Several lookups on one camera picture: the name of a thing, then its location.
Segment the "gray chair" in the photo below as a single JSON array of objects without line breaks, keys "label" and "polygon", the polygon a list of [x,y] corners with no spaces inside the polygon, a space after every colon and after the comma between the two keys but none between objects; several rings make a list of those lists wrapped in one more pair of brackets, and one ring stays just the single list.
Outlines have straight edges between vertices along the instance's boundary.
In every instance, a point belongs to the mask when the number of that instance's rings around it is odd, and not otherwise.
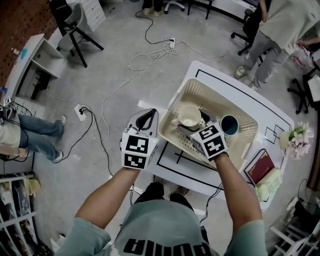
[{"label": "gray chair", "polygon": [[57,50],[69,52],[75,48],[84,67],[86,68],[87,64],[79,49],[78,43],[82,39],[85,39],[88,42],[93,43],[100,50],[103,50],[104,48],[85,33],[85,31],[88,30],[88,22],[81,3],[75,4],[71,15],[63,22],[61,26],[64,28],[69,28],[70,30],[59,41]]}]

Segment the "cup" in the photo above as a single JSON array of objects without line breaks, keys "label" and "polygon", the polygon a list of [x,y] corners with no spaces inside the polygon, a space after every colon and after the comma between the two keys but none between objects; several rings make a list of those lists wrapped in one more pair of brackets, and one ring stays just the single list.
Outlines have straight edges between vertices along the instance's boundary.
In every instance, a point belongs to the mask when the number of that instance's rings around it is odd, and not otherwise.
[{"label": "cup", "polygon": [[231,114],[227,114],[224,117],[222,117],[220,121],[220,126],[224,134],[227,136],[235,135],[239,129],[237,119]]},{"label": "cup", "polygon": [[179,109],[178,118],[173,119],[171,124],[173,126],[183,125],[189,128],[196,128],[201,120],[201,113],[199,109],[192,105],[185,105]]}]

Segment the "gray floor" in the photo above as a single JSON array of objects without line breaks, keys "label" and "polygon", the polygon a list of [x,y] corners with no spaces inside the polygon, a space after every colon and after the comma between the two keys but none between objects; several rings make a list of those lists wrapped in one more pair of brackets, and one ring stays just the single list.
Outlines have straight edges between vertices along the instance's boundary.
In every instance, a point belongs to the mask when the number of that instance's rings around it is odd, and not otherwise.
[{"label": "gray floor", "polygon": [[[133,56],[161,48],[161,44],[150,45],[144,39],[150,21],[138,19],[134,15],[141,8],[142,2],[126,1],[114,6],[112,14],[106,11],[106,21],[94,33],[94,38],[104,50],[100,51],[93,45],[84,43],[81,49],[88,68],[82,66],[79,58],[70,58],[61,78],[53,80],[47,91],[55,97],[90,107],[96,113],[103,138],[107,135],[107,128],[101,117],[103,99],[135,74],[135,71],[129,69]],[[120,168],[119,139],[129,117],[140,109],[137,107],[139,100],[165,107],[194,60],[230,76],[233,76],[234,70],[241,65],[244,56],[238,56],[237,52],[244,46],[244,42],[236,38],[230,40],[231,32],[241,29],[241,24],[214,11],[210,13],[208,20],[205,20],[205,16],[204,9],[193,6],[190,16],[173,7],[168,15],[152,17],[154,25],[147,34],[152,42],[161,40],[162,36],[179,38],[207,56],[221,55],[228,49],[229,44],[231,47],[225,57],[214,59],[206,59],[191,49],[179,55],[166,55],[106,100],[104,116],[110,127],[110,137],[105,147],[110,155],[110,169],[113,173]],[[150,60],[140,58],[134,65],[145,66]],[[243,82],[249,84],[252,75],[253,72],[244,78]],[[315,127],[316,113],[313,109],[308,115],[295,114],[297,99],[287,92],[294,76],[301,77],[301,72],[289,60],[270,78],[260,93],[295,122],[308,121],[311,127]],[[90,116],[85,122],[80,122],[70,102],[52,99],[44,93],[41,94],[40,101],[46,106],[48,120],[54,121],[62,114],[68,117],[65,134],[57,144],[59,149],[68,152],[71,145],[90,125]],[[273,223],[280,226],[284,224],[282,219],[286,213],[286,206],[297,194],[301,180],[308,177],[313,154],[314,145],[302,160],[288,162],[283,183],[269,209],[263,213],[266,232]],[[74,215],[85,198],[108,179],[107,164],[106,155],[102,147],[93,141],[91,131],[73,148],[70,157],[59,164],[51,163],[40,154],[36,155],[34,171],[42,185],[42,190],[36,197],[36,225],[39,237],[46,244],[49,245],[50,238],[56,239],[59,233],[68,233]],[[150,180],[151,175],[142,172],[136,184],[143,190]],[[171,185],[166,189],[173,190],[173,187]],[[207,196],[190,191],[186,197],[193,207],[205,209]],[[112,239],[115,239],[119,224],[122,223],[129,206],[127,196],[115,219],[106,229]],[[232,222],[225,201],[213,199],[210,202],[208,219],[204,225],[211,246],[223,254],[232,235]],[[268,248],[274,242],[269,232],[266,242]]]}]

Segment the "plastic basket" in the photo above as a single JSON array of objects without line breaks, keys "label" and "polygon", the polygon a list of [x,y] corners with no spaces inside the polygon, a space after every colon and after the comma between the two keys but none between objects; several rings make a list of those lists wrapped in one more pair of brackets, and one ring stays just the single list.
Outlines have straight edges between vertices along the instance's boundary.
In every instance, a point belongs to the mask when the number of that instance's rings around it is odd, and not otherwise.
[{"label": "plastic basket", "polygon": [[[167,107],[167,113],[158,126],[158,134],[171,144],[213,167],[216,167],[214,161],[209,161],[199,153],[193,147],[193,143],[176,126],[171,125],[171,121],[178,117],[180,107],[184,105],[193,105],[199,109],[208,110],[216,115],[218,122],[225,115],[236,117],[239,123],[238,133],[234,136],[225,136],[225,141],[231,161],[238,170],[241,170],[244,157],[258,131],[257,121],[230,100],[195,78],[189,79],[176,92]],[[200,126],[205,128],[203,120],[201,120]]]}]

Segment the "brick wall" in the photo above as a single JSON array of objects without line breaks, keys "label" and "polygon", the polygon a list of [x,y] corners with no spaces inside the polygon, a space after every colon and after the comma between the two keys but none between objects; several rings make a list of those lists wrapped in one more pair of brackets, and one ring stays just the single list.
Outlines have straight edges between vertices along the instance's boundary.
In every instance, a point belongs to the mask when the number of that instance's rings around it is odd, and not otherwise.
[{"label": "brick wall", "polygon": [[37,34],[48,39],[56,28],[49,0],[0,0],[0,86],[6,85],[17,59],[11,48],[21,51]]}]

